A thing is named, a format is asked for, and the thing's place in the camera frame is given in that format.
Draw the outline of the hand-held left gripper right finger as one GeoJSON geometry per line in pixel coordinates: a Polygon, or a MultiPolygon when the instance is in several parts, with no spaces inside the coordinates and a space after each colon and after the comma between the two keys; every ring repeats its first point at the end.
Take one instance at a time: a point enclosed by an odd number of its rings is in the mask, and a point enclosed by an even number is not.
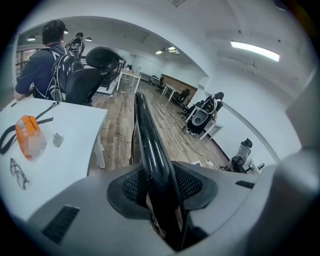
{"type": "Polygon", "coordinates": [[[255,184],[258,176],[201,167],[173,161],[183,196],[183,206],[189,211],[194,226],[213,234],[236,212],[251,188],[239,181],[255,184]]]}

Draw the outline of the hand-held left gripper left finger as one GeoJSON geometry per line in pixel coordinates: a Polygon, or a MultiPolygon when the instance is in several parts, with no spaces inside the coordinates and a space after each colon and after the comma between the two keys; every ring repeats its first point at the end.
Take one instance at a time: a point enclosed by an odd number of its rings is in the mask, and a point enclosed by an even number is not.
{"type": "Polygon", "coordinates": [[[48,241],[48,250],[66,256],[168,256],[174,250],[155,232],[147,219],[129,219],[107,199],[110,183],[139,164],[82,178],[51,198],[27,223],[48,241]],[[64,206],[79,209],[60,243],[44,235],[45,228],[64,206]]]}

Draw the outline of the plastic-wrapped black office chair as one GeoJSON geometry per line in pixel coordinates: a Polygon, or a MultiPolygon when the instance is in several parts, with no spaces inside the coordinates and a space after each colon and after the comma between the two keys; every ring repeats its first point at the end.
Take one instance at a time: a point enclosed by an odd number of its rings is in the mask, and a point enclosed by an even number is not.
{"type": "Polygon", "coordinates": [[[247,138],[240,143],[237,154],[232,157],[228,163],[228,167],[231,172],[246,174],[247,170],[244,169],[244,165],[251,154],[251,148],[253,146],[252,141],[247,138]]]}

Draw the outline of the black mesh office chair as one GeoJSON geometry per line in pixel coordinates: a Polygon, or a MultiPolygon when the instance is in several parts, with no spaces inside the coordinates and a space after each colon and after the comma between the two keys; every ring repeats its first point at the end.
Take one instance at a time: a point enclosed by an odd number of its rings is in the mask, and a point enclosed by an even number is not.
{"type": "Polygon", "coordinates": [[[119,60],[125,59],[106,46],[91,49],[85,56],[86,66],[74,72],[67,83],[65,101],[71,104],[90,106],[92,97],[99,88],[102,88],[100,86],[103,80],[102,71],[111,63],[119,60]]]}

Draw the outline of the small white table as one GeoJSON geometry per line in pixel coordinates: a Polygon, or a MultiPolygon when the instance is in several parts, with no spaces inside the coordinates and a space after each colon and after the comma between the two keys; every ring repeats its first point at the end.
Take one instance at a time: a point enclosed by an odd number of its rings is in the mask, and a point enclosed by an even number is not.
{"type": "Polygon", "coordinates": [[[209,136],[210,139],[212,139],[215,136],[215,134],[218,133],[223,127],[223,125],[218,124],[217,122],[211,119],[204,127],[204,134],[202,134],[199,139],[203,140],[206,136],[209,136]]]}

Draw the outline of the small grey item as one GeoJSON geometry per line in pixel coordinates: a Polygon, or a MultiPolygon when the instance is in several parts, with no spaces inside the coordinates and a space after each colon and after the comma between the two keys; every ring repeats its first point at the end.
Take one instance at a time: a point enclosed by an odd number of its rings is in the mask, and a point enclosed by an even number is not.
{"type": "Polygon", "coordinates": [[[59,148],[64,142],[64,137],[57,132],[52,135],[52,143],[55,147],[59,148]]]}

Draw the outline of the black-framed glasses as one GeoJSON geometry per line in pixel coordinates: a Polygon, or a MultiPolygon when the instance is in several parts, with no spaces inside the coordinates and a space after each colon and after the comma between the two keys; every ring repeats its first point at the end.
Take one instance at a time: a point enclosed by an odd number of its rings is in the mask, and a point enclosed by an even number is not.
{"type": "Polygon", "coordinates": [[[13,158],[10,159],[10,173],[12,176],[16,177],[16,181],[19,187],[22,190],[26,190],[29,180],[22,171],[21,167],[13,158]]]}

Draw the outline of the orange box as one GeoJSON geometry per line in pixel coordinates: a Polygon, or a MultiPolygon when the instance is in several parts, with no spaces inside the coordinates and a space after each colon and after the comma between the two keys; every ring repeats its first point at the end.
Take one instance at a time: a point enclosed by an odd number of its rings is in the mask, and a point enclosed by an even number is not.
{"type": "Polygon", "coordinates": [[[46,149],[47,141],[34,116],[22,116],[15,124],[15,134],[19,148],[28,160],[39,157],[46,149]]]}

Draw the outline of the wooden partition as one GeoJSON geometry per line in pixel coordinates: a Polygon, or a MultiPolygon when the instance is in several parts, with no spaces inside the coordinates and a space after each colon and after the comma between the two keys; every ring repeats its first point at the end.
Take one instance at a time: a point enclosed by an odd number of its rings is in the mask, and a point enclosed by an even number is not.
{"type": "Polygon", "coordinates": [[[182,91],[184,89],[190,90],[191,97],[193,97],[198,90],[197,88],[195,88],[195,87],[193,87],[183,81],[180,81],[178,79],[175,79],[175,78],[168,76],[168,75],[165,75],[165,74],[161,74],[161,78],[163,78],[163,82],[165,84],[168,84],[168,85],[174,87],[178,91],[182,91]]]}

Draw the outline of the white office desk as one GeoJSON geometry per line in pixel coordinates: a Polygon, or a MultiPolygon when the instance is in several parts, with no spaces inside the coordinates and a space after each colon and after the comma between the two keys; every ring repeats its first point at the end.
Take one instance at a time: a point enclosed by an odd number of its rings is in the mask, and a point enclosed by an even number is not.
{"type": "Polygon", "coordinates": [[[156,77],[155,75],[148,75],[146,73],[140,72],[139,73],[141,79],[145,82],[147,82],[149,85],[157,86],[160,82],[160,79],[156,77]]]}
{"type": "Polygon", "coordinates": [[[167,94],[168,91],[170,91],[170,94],[169,94],[169,97],[168,97],[168,102],[170,102],[170,101],[172,100],[173,95],[174,95],[175,93],[179,94],[180,96],[181,96],[182,93],[183,93],[182,90],[177,89],[177,88],[175,88],[174,86],[169,85],[169,84],[167,84],[167,83],[164,83],[164,88],[163,88],[161,94],[164,96],[164,95],[167,94]]]}

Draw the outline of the black railing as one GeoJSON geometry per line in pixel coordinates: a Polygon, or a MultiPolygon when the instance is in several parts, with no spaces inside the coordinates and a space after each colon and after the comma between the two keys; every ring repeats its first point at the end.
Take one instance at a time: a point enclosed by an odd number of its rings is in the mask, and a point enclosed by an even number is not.
{"type": "Polygon", "coordinates": [[[120,75],[121,69],[125,66],[125,64],[125,60],[119,60],[118,62],[113,62],[108,65],[108,67],[101,73],[103,80],[100,86],[108,91],[111,83],[120,75]]]}

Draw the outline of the wood-top white table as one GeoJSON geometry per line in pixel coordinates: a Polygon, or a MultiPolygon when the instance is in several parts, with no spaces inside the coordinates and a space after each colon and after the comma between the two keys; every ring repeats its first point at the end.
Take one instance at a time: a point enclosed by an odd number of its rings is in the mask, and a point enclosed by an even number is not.
{"type": "Polygon", "coordinates": [[[118,81],[117,81],[117,85],[116,85],[116,90],[117,91],[119,90],[121,78],[122,78],[123,75],[130,76],[130,77],[133,78],[132,83],[131,83],[131,87],[133,86],[134,81],[137,80],[136,85],[135,85],[135,89],[134,89],[134,94],[135,94],[137,92],[137,90],[138,90],[139,83],[140,83],[140,80],[141,80],[141,76],[136,74],[136,73],[134,73],[134,72],[131,72],[129,70],[125,70],[125,69],[122,68],[120,73],[119,73],[118,81]]]}

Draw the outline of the long ceiling light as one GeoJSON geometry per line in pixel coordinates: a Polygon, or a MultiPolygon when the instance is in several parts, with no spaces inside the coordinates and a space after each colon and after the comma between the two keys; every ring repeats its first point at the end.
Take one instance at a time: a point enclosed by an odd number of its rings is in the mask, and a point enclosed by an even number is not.
{"type": "Polygon", "coordinates": [[[264,56],[266,58],[269,58],[275,62],[279,62],[280,60],[280,55],[271,50],[268,50],[259,46],[255,46],[252,44],[248,44],[248,43],[238,42],[238,41],[231,41],[230,43],[233,48],[246,50],[246,51],[264,56]]]}

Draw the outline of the pair of ceiling lights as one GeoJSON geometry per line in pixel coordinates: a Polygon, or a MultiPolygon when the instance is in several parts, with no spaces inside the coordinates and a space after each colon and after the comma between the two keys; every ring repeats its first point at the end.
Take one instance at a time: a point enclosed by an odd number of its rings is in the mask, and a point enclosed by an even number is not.
{"type": "Polygon", "coordinates": [[[156,55],[161,55],[161,54],[163,54],[165,52],[169,52],[169,53],[172,53],[172,54],[179,54],[179,51],[174,46],[162,48],[162,49],[156,51],[155,54],[156,55]]]}

